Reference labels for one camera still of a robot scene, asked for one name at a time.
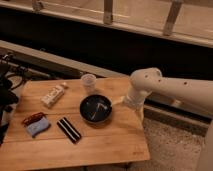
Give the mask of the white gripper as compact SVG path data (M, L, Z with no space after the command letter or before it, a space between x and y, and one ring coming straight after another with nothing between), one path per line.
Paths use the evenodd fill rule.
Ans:
M135 110L139 110L145 101L146 94L142 91L138 91L135 88L131 87L127 94L124 96L122 100L116 100L112 103L112 106L119 105L119 104L126 104L128 107L133 108ZM138 115L141 121L144 120L144 109L141 108L138 111Z

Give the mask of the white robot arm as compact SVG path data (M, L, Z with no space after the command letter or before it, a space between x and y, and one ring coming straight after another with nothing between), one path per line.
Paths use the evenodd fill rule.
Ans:
M158 93L213 114L213 81L163 77L158 68L139 69L130 78L128 92L114 101L144 109L145 99ZM196 171L213 171L213 120L207 130Z

